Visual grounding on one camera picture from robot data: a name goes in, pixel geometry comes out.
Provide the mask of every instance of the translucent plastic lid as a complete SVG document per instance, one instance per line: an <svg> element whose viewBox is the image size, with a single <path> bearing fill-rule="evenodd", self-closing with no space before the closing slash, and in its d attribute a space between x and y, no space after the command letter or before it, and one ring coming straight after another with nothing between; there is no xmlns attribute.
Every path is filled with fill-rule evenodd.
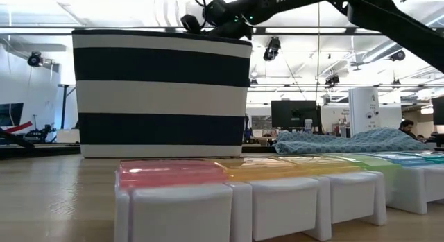
<svg viewBox="0 0 444 242"><path fill-rule="evenodd" d="M390 160L403 160L403 161L415 161L415 160L424 160L423 158L415 155L403 155L398 153L366 153L365 155L380 157L383 159L390 159Z"/></svg>
<svg viewBox="0 0 444 242"><path fill-rule="evenodd" d="M431 161L425 161L425 160L418 160L418 161L397 161L397 163L401 166L430 166L434 165L434 162Z"/></svg>
<svg viewBox="0 0 444 242"><path fill-rule="evenodd" d="M410 155L410 156L418 156L425 159L444 159L444 154L441 153L433 153L431 151L418 151L418 152L396 152L401 155Z"/></svg>
<svg viewBox="0 0 444 242"><path fill-rule="evenodd" d="M277 159L291 162L301 169L338 168L355 166L346 159L326 157L323 155L285 156Z"/></svg>
<svg viewBox="0 0 444 242"><path fill-rule="evenodd" d="M346 159L357 166L393 166L394 164L382 159L380 157L373 157L370 155L353 154L353 153L332 153L326 156L331 156L339 159Z"/></svg>
<svg viewBox="0 0 444 242"><path fill-rule="evenodd" d="M267 157L245 157L241 159L208 159L216 162L228 175L230 181L247 182L301 175L299 168L289 162Z"/></svg>
<svg viewBox="0 0 444 242"><path fill-rule="evenodd" d="M119 179L121 189L228 181L223 169L214 162L183 159L123 161Z"/></svg>

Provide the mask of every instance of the striped basket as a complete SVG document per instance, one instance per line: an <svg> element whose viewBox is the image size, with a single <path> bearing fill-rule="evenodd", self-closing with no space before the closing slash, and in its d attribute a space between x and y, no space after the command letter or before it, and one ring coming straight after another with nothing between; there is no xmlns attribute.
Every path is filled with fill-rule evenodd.
<svg viewBox="0 0 444 242"><path fill-rule="evenodd" d="M251 44L73 31L84 157L240 156Z"/></svg>

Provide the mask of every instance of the red object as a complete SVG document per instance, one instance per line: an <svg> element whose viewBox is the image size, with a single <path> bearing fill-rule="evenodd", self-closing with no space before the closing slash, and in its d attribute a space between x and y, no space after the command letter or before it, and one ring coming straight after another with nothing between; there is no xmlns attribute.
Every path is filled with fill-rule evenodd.
<svg viewBox="0 0 444 242"><path fill-rule="evenodd" d="M23 124L21 124L21 125L18 125L18 126L15 126L15 127L9 128L9 129L7 129L7 130L5 130L5 131L8 132L8 133L13 133L13 132L17 132L17 131L23 130L23 129L25 129L25 128L29 128L29 127L31 127L32 125L33 125L33 123L30 122L30 121L28 121L27 123L23 123Z"/></svg>
<svg viewBox="0 0 444 242"><path fill-rule="evenodd" d="M185 159L121 162L119 177L121 189L228 181L223 169L214 162Z"/></svg>

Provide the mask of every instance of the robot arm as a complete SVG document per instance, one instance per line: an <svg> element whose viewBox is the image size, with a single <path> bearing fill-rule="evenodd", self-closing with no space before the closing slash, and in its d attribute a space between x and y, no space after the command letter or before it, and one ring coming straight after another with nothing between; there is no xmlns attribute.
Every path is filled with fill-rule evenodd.
<svg viewBox="0 0 444 242"><path fill-rule="evenodd" d="M401 12L392 0L213 0L203 10L207 22L215 26L213 30L200 31L194 16L186 15L181 20L189 33L251 39L252 26L280 12L322 1L331 3L352 24L379 31L444 73L444 38Z"/></svg>

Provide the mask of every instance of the computer screen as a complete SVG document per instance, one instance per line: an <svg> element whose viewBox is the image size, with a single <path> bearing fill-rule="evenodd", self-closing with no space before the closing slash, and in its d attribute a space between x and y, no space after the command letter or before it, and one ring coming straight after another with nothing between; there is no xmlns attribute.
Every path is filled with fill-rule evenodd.
<svg viewBox="0 0 444 242"><path fill-rule="evenodd" d="M23 103L0 104L0 126L16 126L22 118Z"/></svg>
<svg viewBox="0 0 444 242"><path fill-rule="evenodd" d="M444 97L433 98L432 104L434 125L444 125Z"/></svg>
<svg viewBox="0 0 444 242"><path fill-rule="evenodd" d="M274 128L301 128L305 119L318 125L316 101L271 101L271 125Z"/></svg>

